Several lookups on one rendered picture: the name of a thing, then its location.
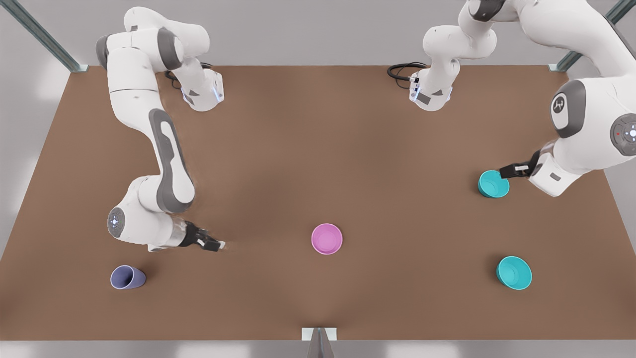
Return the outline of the teal bowl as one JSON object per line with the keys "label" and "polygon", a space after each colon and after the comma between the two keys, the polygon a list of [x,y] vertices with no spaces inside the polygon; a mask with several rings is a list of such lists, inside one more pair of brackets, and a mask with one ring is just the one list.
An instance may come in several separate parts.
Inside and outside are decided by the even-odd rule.
{"label": "teal bowl", "polygon": [[524,290],[531,285],[531,267],[516,256],[503,258],[496,266],[496,276],[500,283],[514,290]]}
{"label": "teal bowl", "polygon": [[481,173],[477,187],[479,192],[488,198],[502,198],[509,193],[510,183],[502,178],[500,172],[488,170]]}

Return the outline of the purple cup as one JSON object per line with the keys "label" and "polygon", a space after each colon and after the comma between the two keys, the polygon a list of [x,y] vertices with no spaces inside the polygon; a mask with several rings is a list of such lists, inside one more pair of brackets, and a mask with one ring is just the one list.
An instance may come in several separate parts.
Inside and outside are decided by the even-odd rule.
{"label": "purple cup", "polygon": [[146,275],[141,270],[128,265],[117,267],[110,276],[111,286],[118,290],[138,288],[145,282]]}

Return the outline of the pink bowl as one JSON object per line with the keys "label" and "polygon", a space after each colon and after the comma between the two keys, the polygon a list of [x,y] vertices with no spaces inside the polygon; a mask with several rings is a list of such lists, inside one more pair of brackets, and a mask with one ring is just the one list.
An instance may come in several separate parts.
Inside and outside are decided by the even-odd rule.
{"label": "pink bowl", "polygon": [[311,245],[320,254],[331,255],[340,250],[343,244],[341,230],[330,223],[322,223],[313,229]]}

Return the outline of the silver frame post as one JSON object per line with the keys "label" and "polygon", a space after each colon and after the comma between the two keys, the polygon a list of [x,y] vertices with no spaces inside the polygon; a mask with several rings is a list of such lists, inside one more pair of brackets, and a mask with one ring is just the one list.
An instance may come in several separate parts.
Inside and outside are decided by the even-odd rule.
{"label": "silver frame post", "polygon": [[553,0],[552,43],[588,57],[602,77],[636,74],[636,57],[610,22],[587,0]]}
{"label": "silver frame post", "polygon": [[0,0],[7,13],[20,23],[43,47],[71,73],[88,71],[89,65],[78,63],[55,38],[23,7],[18,0]]}
{"label": "silver frame post", "polygon": [[335,358],[331,341],[337,340],[337,328],[302,328],[301,335],[310,342],[307,358]]}

